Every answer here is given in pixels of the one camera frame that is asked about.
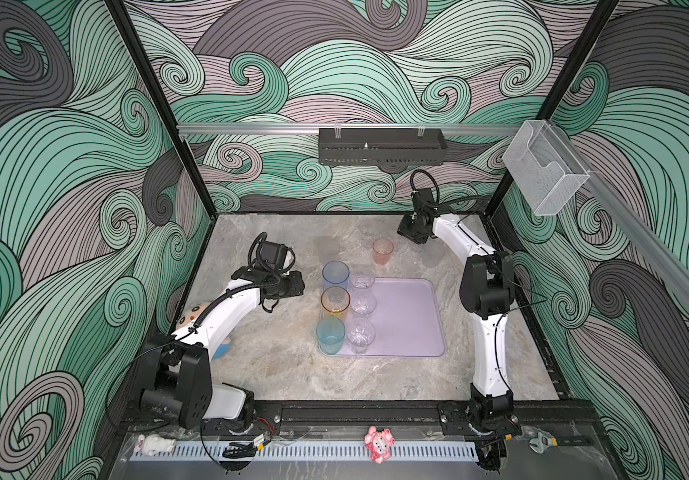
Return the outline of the blue translucent cup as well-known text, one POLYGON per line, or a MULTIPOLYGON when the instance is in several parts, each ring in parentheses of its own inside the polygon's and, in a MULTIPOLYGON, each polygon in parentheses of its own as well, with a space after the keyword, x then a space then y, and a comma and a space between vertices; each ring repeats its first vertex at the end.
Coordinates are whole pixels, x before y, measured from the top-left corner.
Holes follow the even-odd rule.
POLYGON ((349 267, 340 260, 332 260, 322 268, 322 279, 324 280, 324 289, 330 287, 346 288, 350 276, 349 267))

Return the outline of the yellow translucent cup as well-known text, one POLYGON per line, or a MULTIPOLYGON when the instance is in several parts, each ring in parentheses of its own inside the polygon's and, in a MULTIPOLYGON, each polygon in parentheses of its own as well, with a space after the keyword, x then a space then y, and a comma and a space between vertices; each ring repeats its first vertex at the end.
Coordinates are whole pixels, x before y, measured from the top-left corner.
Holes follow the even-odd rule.
POLYGON ((320 305, 324 317, 344 320, 350 306, 350 295, 344 287, 330 286, 322 292, 320 305))

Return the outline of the teal translucent cup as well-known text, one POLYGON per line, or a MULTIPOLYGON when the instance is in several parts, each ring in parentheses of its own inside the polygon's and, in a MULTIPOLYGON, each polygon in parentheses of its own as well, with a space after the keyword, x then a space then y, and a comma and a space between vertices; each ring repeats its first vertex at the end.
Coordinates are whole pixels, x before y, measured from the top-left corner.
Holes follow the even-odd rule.
POLYGON ((344 322, 340 318, 326 317, 316 326, 318 347, 326 355, 336 355, 342 349, 346 336, 344 322))

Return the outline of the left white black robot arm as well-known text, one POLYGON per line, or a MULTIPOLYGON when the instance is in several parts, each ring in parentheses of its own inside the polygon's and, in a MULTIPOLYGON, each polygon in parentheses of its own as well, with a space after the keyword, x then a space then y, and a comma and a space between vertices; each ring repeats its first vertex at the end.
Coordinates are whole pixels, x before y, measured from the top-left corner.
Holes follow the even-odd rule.
POLYGON ((192 430, 206 420, 250 424, 254 394, 228 384, 215 384, 210 362, 246 315, 260 308, 272 312, 282 299, 304 294, 296 252, 254 238, 246 265, 232 273, 216 299, 196 307, 168 336, 156 335, 142 348, 134 382, 136 405, 164 420, 192 430))

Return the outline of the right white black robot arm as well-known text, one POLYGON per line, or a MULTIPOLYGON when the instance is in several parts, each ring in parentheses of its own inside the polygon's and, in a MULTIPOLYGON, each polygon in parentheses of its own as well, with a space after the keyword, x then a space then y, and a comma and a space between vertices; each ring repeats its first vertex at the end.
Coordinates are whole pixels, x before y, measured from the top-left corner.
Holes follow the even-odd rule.
POLYGON ((474 330, 472 423, 488 428, 500 417, 510 420, 513 391, 507 380, 505 330, 515 300, 511 257, 474 234, 452 212, 451 206, 464 202, 464 197, 440 200, 439 184, 429 172, 413 170, 409 186, 413 212, 402 217, 397 234, 416 245, 439 239, 463 266, 459 301, 472 315, 474 330))

